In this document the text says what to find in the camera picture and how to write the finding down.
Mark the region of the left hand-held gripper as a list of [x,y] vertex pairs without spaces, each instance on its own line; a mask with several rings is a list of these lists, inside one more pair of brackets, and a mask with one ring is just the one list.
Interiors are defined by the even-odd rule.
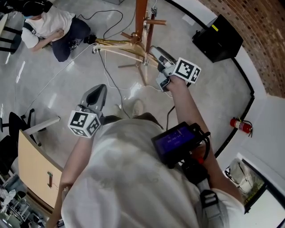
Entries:
[[102,125],[102,109],[105,106],[107,86],[100,84],[85,92],[71,112],[68,127],[77,136],[91,138]]

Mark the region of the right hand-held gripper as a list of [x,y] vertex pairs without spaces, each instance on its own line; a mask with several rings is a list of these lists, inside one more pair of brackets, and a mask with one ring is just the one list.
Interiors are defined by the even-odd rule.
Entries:
[[160,47],[151,46],[150,52],[158,61],[159,74],[156,82],[161,91],[168,91],[167,85],[170,83],[170,76],[177,76],[192,84],[196,82],[201,72],[201,68],[196,64],[183,58],[176,60]]

